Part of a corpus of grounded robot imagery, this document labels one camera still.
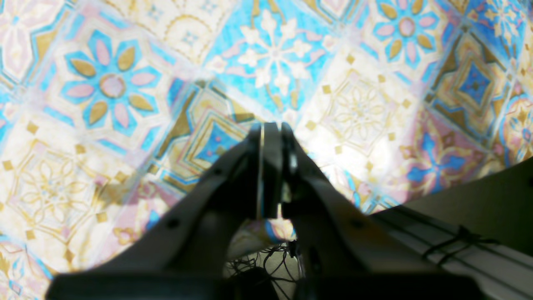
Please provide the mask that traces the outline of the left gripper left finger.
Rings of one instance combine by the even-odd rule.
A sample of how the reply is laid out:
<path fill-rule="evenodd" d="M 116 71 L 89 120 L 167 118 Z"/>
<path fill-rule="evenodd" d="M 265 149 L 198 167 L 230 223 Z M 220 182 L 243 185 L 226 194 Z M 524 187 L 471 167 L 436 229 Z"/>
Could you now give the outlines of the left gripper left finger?
<path fill-rule="evenodd" d="M 262 137 L 253 125 L 139 241 L 98 267 L 56 276 L 46 299 L 239 300 L 222 270 L 234 234 L 263 215 Z"/>

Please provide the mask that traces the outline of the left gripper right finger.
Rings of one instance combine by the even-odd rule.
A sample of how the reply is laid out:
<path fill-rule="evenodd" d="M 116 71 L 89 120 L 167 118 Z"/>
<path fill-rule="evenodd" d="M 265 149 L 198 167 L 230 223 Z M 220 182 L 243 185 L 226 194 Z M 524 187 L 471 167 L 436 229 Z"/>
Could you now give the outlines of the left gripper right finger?
<path fill-rule="evenodd" d="M 263 216 L 290 220 L 304 278 L 296 300 L 482 300 L 476 281 L 423 261 L 358 211 L 296 141 L 263 126 Z"/>

